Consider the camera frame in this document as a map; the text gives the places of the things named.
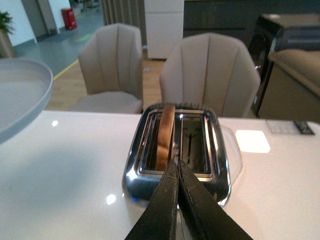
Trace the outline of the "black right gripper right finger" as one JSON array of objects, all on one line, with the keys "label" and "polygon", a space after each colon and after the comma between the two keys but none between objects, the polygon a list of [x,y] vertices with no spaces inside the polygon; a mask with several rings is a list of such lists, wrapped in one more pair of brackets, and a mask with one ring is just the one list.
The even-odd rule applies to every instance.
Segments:
[{"label": "black right gripper right finger", "polygon": [[189,167],[179,161],[178,205],[194,240],[251,240],[217,203]]}]

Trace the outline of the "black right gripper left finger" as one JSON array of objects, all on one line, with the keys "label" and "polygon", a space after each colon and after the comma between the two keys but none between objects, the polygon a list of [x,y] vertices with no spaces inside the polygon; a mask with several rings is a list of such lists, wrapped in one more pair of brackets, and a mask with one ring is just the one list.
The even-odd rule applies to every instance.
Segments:
[{"label": "black right gripper left finger", "polygon": [[175,240],[179,171],[170,160],[149,204],[125,237],[127,240]]}]

